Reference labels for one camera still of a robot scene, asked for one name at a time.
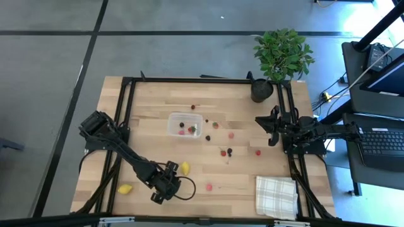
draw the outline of wooden tabletop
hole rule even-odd
[[[105,78],[97,110],[114,116],[121,81],[121,77]],[[118,186],[127,183],[133,189],[127,195],[116,193],[113,213],[132,216],[268,218],[256,214],[256,176],[290,176],[282,143],[269,147],[270,135],[254,121],[255,116],[267,116],[279,104],[278,93],[274,89],[269,99],[254,103],[249,97],[248,84],[137,82],[129,121],[129,146],[149,160],[163,163],[170,160],[178,164],[188,162],[191,166],[188,177],[196,183],[196,195],[190,201],[173,198],[158,205],[150,200],[153,190],[143,185],[132,167],[123,161]],[[293,81],[292,92],[300,115],[312,116],[305,82]],[[283,94],[288,110],[286,91]],[[191,105],[196,105],[195,110],[191,110]],[[198,139],[168,136],[167,121],[172,112],[200,114],[204,120],[208,119],[208,123],[203,122],[202,136]],[[218,122],[219,128],[214,129],[212,122]],[[233,139],[228,138],[230,132],[235,135]],[[210,141],[205,139],[207,135],[211,137]],[[220,148],[232,148],[232,157],[220,156]],[[258,149],[261,156],[255,154]],[[312,191],[322,205],[335,215],[324,163],[316,156],[306,155],[305,159]],[[96,151],[84,161],[72,211],[84,205],[98,187],[104,161],[105,151]],[[206,190],[208,183],[212,184],[212,191]],[[189,197],[192,191],[192,184],[183,179],[177,195]],[[106,209],[109,189],[106,192],[103,211]],[[306,200],[304,196],[300,198],[303,212],[307,215]]]

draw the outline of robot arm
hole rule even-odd
[[[255,118],[266,133],[272,135],[269,146],[274,146],[279,141],[279,133],[286,135],[293,146],[302,148],[314,141],[325,139],[360,140],[359,127],[355,122],[346,125],[323,125],[315,118],[303,116],[293,124],[282,116],[278,117],[278,114],[279,107],[275,106],[270,116]]]
[[[122,139],[121,133],[112,119],[103,112],[95,111],[81,123],[80,135],[86,141],[97,141],[111,148],[122,156],[132,167],[136,176],[147,187],[155,187],[156,192],[151,200],[161,204],[164,199],[171,199],[177,193],[181,181],[176,176],[178,164],[168,161],[167,164],[155,163],[136,154]]]

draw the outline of floor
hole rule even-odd
[[[102,2],[2,0],[0,30],[92,31]],[[378,17],[368,17],[374,13],[378,12],[371,3],[337,2],[320,8],[311,0],[114,0],[107,5],[100,30],[265,31],[287,27],[314,32],[314,36],[307,37],[307,43],[314,51],[316,63],[310,66],[309,76],[302,79],[307,81],[310,97],[315,101],[320,91],[345,72],[341,44],[366,34],[379,21]],[[26,148],[0,152],[0,219],[24,218],[31,214],[90,36],[1,34],[0,137],[22,143]],[[142,70],[146,76],[209,74],[245,78],[252,71],[260,77],[259,62],[252,57],[253,38],[98,36],[44,215],[69,212],[84,148],[78,125],[96,108],[104,76],[139,76]],[[377,41],[389,44],[388,32]],[[336,85],[329,92],[334,94],[342,87]],[[328,174],[338,217],[404,225],[399,218],[403,207],[396,202],[404,198],[403,191],[363,185],[364,196],[351,197],[345,193],[352,189],[349,170],[329,166]]]

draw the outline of checkered cloth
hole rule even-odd
[[[296,183],[288,177],[256,178],[257,214],[295,220],[297,214]]]

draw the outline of yellow lemon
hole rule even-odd
[[[123,184],[119,187],[118,192],[121,193],[122,195],[128,194],[132,190],[132,186],[128,184]]]
[[[182,164],[181,164],[181,170],[182,170],[182,173],[185,175],[185,176],[188,176],[188,174],[189,174],[189,164],[188,164],[188,162],[183,162]]]

